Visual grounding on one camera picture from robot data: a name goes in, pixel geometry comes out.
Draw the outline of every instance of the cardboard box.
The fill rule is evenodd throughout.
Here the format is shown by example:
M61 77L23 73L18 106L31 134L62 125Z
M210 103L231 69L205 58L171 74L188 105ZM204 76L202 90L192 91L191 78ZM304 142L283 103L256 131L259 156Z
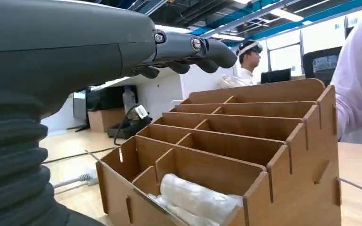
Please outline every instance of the cardboard box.
M124 116L124 108L88 112L91 131L105 133L110 127L121 123Z
M147 197L167 173L242 196L222 226L341 226L335 88L315 79L191 93L96 166L114 226L186 226Z

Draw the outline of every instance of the man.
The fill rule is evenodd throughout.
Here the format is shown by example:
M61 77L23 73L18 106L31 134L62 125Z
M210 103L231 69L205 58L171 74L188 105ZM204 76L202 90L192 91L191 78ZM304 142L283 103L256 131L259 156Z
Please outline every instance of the man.
M342 48L331 84L337 93L341 141L362 144L362 21Z
M253 70L259 65L262 51L262 45L254 40L248 40L238 47L237 56L241 64L240 77L250 86L255 85Z

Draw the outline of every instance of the pink shirt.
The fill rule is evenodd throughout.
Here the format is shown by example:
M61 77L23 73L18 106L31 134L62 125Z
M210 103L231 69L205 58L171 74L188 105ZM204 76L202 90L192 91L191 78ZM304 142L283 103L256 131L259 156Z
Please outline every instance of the pink shirt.
M342 141L362 144L362 20L343 46L332 78Z

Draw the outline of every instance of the ceiling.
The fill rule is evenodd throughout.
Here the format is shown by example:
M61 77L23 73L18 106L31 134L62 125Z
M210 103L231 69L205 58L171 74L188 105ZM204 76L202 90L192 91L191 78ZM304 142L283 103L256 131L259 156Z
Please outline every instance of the ceiling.
M362 0L88 0L149 15L155 24L235 43L362 7ZM286 19L289 12L298 19Z

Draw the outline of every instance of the headband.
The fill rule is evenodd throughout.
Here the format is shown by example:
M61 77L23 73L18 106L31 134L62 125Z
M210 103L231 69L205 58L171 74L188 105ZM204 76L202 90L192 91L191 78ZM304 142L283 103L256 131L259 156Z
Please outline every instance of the headband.
M253 42L252 44L244 47L243 49L241 49L238 53L238 57L240 57L242 54L244 54L246 51L250 50L251 48L255 47L255 46L259 46L260 49L263 49L261 46L260 46L260 43L255 41Z

